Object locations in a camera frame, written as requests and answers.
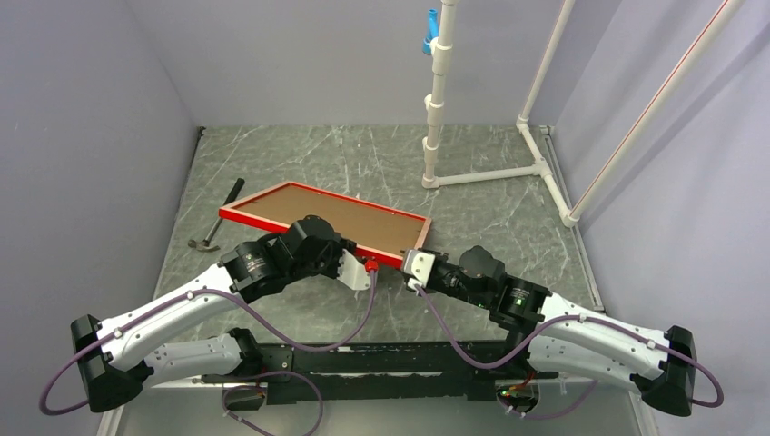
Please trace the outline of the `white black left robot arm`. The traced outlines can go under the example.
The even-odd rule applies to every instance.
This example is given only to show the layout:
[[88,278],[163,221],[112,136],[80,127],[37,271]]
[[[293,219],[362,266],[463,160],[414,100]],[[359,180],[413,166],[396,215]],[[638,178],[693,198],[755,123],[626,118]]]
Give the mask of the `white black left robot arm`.
[[86,314],[71,323],[74,357],[92,412],[116,409],[144,388],[193,375],[253,379],[262,354],[247,329],[209,340],[173,343],[179,333],[221,313],[282,292],[306,278],[323,276],[353,291],[371,291],[374,261],[357,257],[355,242],[319,216],[287,231],[238,244],[185,285],[144,306],[100,320]]

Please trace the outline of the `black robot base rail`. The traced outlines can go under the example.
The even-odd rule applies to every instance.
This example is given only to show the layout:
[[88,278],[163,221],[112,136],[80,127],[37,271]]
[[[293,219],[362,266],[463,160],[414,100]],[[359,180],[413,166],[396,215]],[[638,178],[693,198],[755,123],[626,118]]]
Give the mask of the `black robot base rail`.
[[477,369],[448,342],[354,343],[331,352],[263,344],[259,381],[269,405],[299,401],[459,397],[493,401],[506,385],[553,379],[517,358],[497,369]]

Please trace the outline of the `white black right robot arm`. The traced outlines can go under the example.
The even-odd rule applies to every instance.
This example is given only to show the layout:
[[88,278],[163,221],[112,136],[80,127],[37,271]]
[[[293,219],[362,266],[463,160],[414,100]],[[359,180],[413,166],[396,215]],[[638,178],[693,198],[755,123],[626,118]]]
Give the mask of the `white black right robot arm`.
[[500,358],[481,362],[460,351],[470,365],[502,367],[512,377],[562,372],[614,384],[640,395],[648,406],[686,417],[695,404],[696,356],[690,331],[637,327],[571,302],[548,288],[510,275],[502,261],[480,246],[459,263],[437,252],[413,250],[401,270],[409,285],[439,292],[488,311],[507,331]]

